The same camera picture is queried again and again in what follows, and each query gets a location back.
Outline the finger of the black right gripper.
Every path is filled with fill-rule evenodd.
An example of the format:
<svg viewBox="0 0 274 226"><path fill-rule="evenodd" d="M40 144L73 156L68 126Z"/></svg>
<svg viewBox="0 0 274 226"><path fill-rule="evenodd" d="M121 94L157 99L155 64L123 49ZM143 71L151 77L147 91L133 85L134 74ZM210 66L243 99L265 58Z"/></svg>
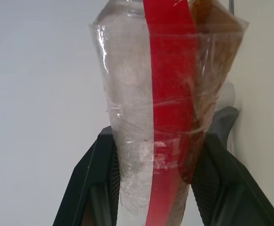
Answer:
<svg viewBox="0 0 274 226"><path fill-rule="evenodd" d="M238 115L239 111L235 107L227 106L214 114L210 124L209 134L215 134L226 149L230 131Z"/></svg>

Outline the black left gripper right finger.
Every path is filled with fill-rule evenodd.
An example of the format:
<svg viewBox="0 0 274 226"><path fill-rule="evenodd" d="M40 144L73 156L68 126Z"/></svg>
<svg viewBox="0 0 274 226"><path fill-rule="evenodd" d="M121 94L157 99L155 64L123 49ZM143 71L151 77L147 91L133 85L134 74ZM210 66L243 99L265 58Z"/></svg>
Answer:
<svg viewBox="0 0 274 226"><path fill-rule="evenodd" d="M205 138L191 186L204 226L274 226L274 207L214 134Z"/></svg>

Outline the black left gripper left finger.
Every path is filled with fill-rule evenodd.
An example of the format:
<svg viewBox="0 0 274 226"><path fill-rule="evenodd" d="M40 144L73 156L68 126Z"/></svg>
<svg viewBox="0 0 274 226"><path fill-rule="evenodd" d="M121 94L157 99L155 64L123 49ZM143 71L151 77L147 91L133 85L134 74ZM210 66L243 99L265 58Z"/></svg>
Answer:
<svg viewBox="0 0 274 226"><path fill-rule="evenodd" d="M75 166L53 226L117 226L120 174L111 127Z"/></svg>

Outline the clear bottle with red tape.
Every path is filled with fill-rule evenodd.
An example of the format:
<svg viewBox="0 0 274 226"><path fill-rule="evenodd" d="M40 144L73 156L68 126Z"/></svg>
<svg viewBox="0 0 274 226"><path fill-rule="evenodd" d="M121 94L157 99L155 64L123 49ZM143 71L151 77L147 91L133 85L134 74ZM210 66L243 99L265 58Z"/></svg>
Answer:
<svg viewBox="0 0 274 226"><path fill-rule="evenodd" d="M124 226L180 226L248 24L219 0L108 0L91 25Z"/></svg>

